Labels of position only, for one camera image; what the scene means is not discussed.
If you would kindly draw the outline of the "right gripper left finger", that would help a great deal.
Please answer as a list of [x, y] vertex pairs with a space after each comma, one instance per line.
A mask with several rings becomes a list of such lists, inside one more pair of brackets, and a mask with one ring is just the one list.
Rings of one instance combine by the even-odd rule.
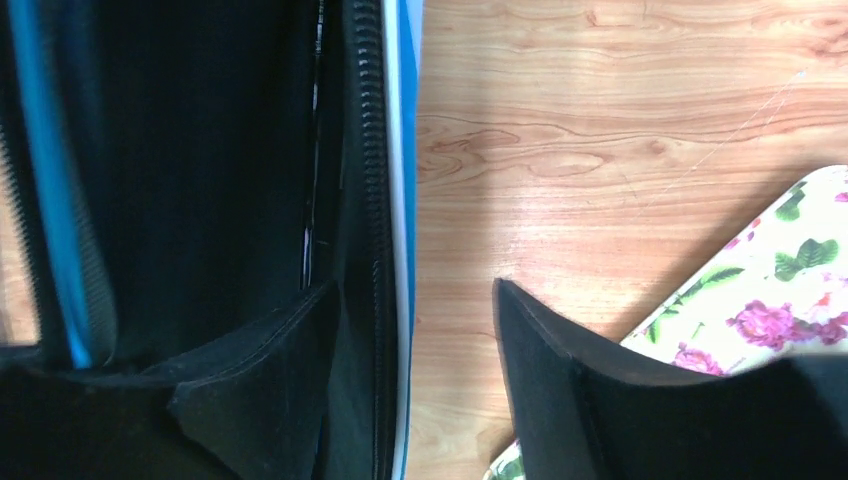
[[1, 371], [5, 479], [308, 479], [338, 317], [327, 282], [140, 373]]

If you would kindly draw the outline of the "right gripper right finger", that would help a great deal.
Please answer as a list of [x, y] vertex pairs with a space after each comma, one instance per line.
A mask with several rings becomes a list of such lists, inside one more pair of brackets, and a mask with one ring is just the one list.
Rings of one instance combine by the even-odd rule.
[[789, 356], [730, 377], [631, 351], [494, 283], [530, 479], [843, 479], [847, 359]]

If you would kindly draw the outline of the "blue racket cover bag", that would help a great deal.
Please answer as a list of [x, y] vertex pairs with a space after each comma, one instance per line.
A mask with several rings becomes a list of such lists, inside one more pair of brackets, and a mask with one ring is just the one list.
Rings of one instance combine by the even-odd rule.
[[2, 184], [37, 321], [3, 368], [137, 374], [327, 282], [313, 472], [401, 479], [420, 1], [5, 1]]

